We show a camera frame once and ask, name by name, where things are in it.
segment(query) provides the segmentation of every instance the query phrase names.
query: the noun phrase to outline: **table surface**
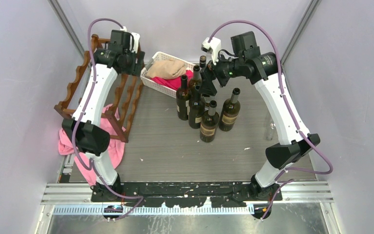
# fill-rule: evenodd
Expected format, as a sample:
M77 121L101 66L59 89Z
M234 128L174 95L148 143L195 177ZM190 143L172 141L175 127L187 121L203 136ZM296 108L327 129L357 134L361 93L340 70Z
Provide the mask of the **table surface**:
M107 104L112 102L119 80L111 88ZM125 145L123 159L116 168L121 180L249 181L265 163L265 149L278 143L277 133L274 133L273 140L266 139L270 115L250 81L243 77L232 78L226 87L216 87L218 113L235 87L241 89L241 110L231 131L218 130L214 141L205 143L200 140L199 129L191 129L187 121L178 119L174 98L145 86L129 143ZM295 166L312 169L308 156L295 163ZM315 176L291 171L282 178L314 180ZM70 182L85 182L76 166Z

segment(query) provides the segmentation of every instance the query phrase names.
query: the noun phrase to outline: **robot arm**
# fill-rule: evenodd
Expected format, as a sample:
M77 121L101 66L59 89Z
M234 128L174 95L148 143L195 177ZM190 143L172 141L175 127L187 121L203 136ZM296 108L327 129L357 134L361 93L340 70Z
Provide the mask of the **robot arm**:
M94 166L100 176L117 193L121 193L121 182L118 173L112 166L107 150L110 143L110 134L100 128L101 112L108 91L118 74L140 76L145 53L139 51L139 39L139 34L129 33L125 27L121 30L112 30L108 47L98 48L94 53L97 70L94 87L87 86L80 105L72 115L72 119L64 119L62 122L62 128L70 140L72 140L74 126L78 124L75 142L79 151L84 153L88 159L93 159ZM93 77L94 71L92 70L91 80L93 80ZM76 120L83 112L83 103L86 103L87 100L88 105L85 114L78 123ZM99 177L96 181L98 189L103 189L102 192L109 193Z
M199 92L215 96L217 90L213 80L217 79L220 86L224 87L230 78L244 76L261 94L276 125L279 143L266 149L267 161L251 179L251 189L258 194L273 186L278 174L306 155L311 147L300 136L281 97L277 78L279 64L277 64L275 54L271 52L261 54L253 32L231 37L231 41L234 57L228 59L220 54L222 49L219 39L213 38L208 42L206 38L203 42L202 50L212 54L213 60L200 72L203 84ZM310 134L300 119L286 86L284 91L291 110L299 122L300 130L308 135L314 145L318 145L319 136Z

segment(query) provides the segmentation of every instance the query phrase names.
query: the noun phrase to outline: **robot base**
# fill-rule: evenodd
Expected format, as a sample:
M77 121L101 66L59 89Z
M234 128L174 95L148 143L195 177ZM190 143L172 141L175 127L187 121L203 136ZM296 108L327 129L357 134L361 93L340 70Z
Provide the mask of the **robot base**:
M123 186L121 185L120 175L117 174L117 179L113 185L110 185L110 188L117 192L118 194L122 194ZM120 197L112 194L105 185L96 183L94 186L91 186L91 190L93 191L93 195L91 196L91 202L114 202L121 200Z

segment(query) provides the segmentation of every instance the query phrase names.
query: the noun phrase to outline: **gray metal table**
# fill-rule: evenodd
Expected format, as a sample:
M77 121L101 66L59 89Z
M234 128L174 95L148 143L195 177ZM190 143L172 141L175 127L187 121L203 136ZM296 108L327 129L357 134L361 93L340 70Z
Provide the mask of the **gray metal table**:
M266 140L270 115L245 78L234 78L226 87L218 87L217 112L234 87L241 89L237 122L230 132L218 130L212 143L201 142L199 130L177 118L175 99L144 87L129 143L117 167L122 181L249 181L266 161L265 149L278 140L276 133L273 140ZM110 94L107 103L112 101L113 89ZM309 157L295 166L312 168ZM283 176L290 178L313 180L315 176L293 171ZM76 166L70 182L85 182Z
M319 204L275 204L264 220L250 214L145 215L107 223L102 216L54 215L49 234L327 234Z

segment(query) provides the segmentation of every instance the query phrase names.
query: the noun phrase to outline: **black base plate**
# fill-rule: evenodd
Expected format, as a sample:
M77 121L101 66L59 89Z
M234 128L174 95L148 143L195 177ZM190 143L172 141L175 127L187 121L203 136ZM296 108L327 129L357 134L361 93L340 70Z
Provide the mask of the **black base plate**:
M163 202L167 207L178 205L184 207L201 207L210 197L211 206L245 207L244 201L269 201L279 185L275 184L269 190L254 195L249 189L249 183L243 182L128 182L122 183L123 195L142 195L145 207L161 207ZM282 200L281 193L275 200ZM92 202L125 202L127 206L137 203L136 199L106 200L99 194L92 196Z

